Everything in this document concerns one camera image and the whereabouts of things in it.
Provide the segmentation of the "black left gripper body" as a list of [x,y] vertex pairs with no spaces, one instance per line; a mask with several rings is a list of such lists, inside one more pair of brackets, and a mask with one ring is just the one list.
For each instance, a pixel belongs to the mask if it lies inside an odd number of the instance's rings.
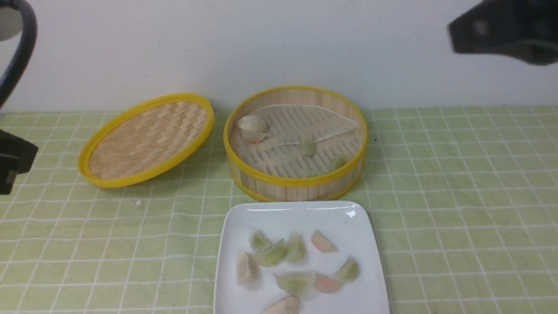
[[34,163],[38,146],[16,135],[0,131],[0,194],[9,195],[15,179],[28,173]]

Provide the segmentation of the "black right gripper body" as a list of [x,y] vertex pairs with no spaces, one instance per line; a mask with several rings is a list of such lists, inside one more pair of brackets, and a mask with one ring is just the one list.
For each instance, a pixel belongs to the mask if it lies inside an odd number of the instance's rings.
[[558,61],[555,0],[483,0],[448,24],[457,54],[500,55],[530,65]]

